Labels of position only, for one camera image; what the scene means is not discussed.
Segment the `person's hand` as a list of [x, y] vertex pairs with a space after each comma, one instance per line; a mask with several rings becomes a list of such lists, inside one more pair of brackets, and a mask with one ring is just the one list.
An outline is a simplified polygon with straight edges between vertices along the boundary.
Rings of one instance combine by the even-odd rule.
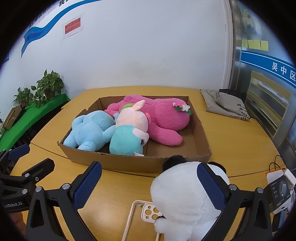
[[23, 220], [23, 214], [21, 212], [9, 213], [11, 221], [14, 223], [18, 231], [25, 236], [26, 233], [26, 224]]

